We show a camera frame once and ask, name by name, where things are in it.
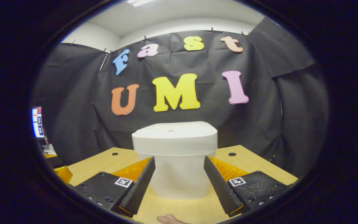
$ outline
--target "monitor screen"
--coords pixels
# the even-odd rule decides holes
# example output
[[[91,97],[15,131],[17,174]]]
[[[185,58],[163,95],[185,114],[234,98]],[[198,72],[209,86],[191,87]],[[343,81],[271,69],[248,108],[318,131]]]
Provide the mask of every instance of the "monitor screen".
[[[42,116],[41,116],[41,106],[34,107],[31,110],[34,136],[36,138],[44,138],[44,129],[42,128]]]

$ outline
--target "foam letter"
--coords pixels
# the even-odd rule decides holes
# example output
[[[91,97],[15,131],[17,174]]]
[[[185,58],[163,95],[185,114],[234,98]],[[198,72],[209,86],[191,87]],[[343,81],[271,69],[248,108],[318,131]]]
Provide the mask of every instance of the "foam letter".
[[[120,74],[126,68],[126,64],[124,64],[124,62],[128,61],[128,56],[126,55],[128,53],[129,50],[126,49],[120,55],[118,55],[118,57],[116,57],[114,61],[112,61],[113,64],[115,64],[115,68],[117,68],[117,72],[115,72],[115,75]]]
[[[222,73],[223,77],[227,79],[230,89],[230,104],[243,104],[250,99],[244,94],[243,87],[241,86],[239,71],[226,71]]]
[[[200,107],[200,102],[197,101],[196,88],[194,81],[196,80],[196,74],[184,74],[180,77],[176,88],[169,82],[167,77],[159,77],[153,80],[153,84],[156,89],[156,104],[154,111],[167,111],[168,105],[165,104],[165,98],[172,109],[176,109],[179,103],[179,99],[182,96],[182,103],[180,108],[197,109]]]
[[[135,107],[136,89],[139,88],[138,84],[129,85],[126,89],[129,91],[128,104],[125,107],[121,107],[121,93],[124,88],[118,87],[111,91],[111,110],[115,115],[127,115],[132,112]]]
[[[186,37],[183,41],[185,43],[185,49],[188,51],[199,51],[204,48],[201,37]]]
[[[232,37],[223,37],[220,39],[221,41],[224,41],[226,43],[226,46],[234,51],[234,52],[243,52],[243,48],[242,47],[237,47],[236,43],[238,43],[238,40],[236,39],[232,39]]]
[[[149,44],[141,48],[142,51],[138,53],[138,57],[153,57],[158,54],[158,44]]]

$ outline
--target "white ceiling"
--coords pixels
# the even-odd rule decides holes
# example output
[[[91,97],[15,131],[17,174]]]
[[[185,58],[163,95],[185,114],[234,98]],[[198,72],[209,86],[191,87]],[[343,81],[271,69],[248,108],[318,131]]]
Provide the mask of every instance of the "white ceiling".
[[[194,17],[213,17],[257,25],[263,15],[233,0],[156,0],[134,7],[123,1],[98,14],[89,23],[124,37],[148,26]]]

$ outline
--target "ceiling light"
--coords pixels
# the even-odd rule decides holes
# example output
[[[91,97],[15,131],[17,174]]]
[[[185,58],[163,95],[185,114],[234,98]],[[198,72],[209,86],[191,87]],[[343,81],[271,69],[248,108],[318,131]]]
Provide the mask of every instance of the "ceiling light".
[[[155,0],[129,0],[129,1],[127,1],[127,3],[131,3],[133,6],[138,7],[138,6],[144,5],[144,4],[152,2],[152,1],[155,1]]]

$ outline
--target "pink letter i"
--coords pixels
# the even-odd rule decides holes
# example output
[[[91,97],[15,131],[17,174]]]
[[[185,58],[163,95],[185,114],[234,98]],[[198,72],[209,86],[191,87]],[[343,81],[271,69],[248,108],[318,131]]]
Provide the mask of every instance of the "pink letter i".
[[[245,94],[243,87],[241,86],[239,71],[226,71],[222,73],[223,77],[227,79],[230,89],[230,104],[243,104],[250,100]]]

